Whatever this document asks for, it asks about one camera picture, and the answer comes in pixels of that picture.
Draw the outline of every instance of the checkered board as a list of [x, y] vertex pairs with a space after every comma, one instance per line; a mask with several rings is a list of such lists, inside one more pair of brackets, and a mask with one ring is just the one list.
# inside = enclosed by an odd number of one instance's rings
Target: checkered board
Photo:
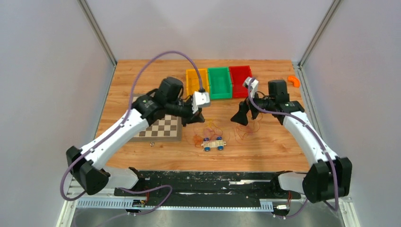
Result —
[[166, 116], [155, 121], [145, 131], [135, 135], [130, 141], [134, 142], [157, 142], [157, 141], [180, 141], [183, 126], [181, 118], [166, 114]]

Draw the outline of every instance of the wooden table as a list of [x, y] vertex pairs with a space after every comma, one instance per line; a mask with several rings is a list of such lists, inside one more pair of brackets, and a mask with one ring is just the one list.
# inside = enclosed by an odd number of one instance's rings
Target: wooden table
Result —
[[[108, 93], [98, 128], [100, 135], [119, 119], [127, 109], [131, 84], [146, 60], [119, 61]], [[259, 80], [259, 91], [268, 93], [267, 82], [294, 75], [291, 61], [259, 60], [197, 60], [199, 68], [250, 65]], [[185, 83], [185, 70], [192, 66], [186, 60], [159, 60], [141, 76], [134, 93], [158, 88], [163, 78], [173, 76]], [[298, 88], [288, 83], [291, 100], [302, 98]], [[140, 170], [200, 171], [307, 171], [307, 160], [291, 134], [269, 114], [259, 114], [248, 126], [230, 121], [243, 99], [212, 100], [203, 109], [205, 123], [183, 128], [179, 142], [129, 142], [107, 163], [109, 166]], [[205, 152], [200, 147], [203, 137], [221, 135], [227, 146], [223, 151]]]

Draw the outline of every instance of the orange handle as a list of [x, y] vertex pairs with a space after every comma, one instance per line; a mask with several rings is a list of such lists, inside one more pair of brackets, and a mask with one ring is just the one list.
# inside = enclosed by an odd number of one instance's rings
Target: orange handle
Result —
[[288, 81], [292, 82], [294, 87], [299, 87], [301, 85], [301, 83], [299, 82], [298, 78], [296, 78], [295, 76], [289, 76], [288, 77]]

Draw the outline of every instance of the wooden toy car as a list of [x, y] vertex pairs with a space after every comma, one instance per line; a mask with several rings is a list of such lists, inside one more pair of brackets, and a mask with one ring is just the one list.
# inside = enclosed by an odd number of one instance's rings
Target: wooden toy car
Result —
[[204, 138], [203, 143], [201, 146], [203, 146], [203, 149], [205, 151], [210, 151], [211, 148], [217, 148], [218, 150], [224, 149], [224, 146], [227, 145], [225, 141], [223, 141], [223, 138], [221, 136], [217, 137], [216, 140], [210, 140], [209, 138]]

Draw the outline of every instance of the white wall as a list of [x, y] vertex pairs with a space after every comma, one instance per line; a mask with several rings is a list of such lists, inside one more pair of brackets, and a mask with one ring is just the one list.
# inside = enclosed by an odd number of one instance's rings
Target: white wall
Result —
[[331, 0], [87, 0], [117, 59], [298, 61]]
[[75, 0], [3, 0], [0, 31], [0, 223], [53, 227], [65, 151], [94, 136], [113, 67]]
[[327, 143], [353, 163], [363, 227], [399, 226], [401, 1], [345, 0], [305, 66]]

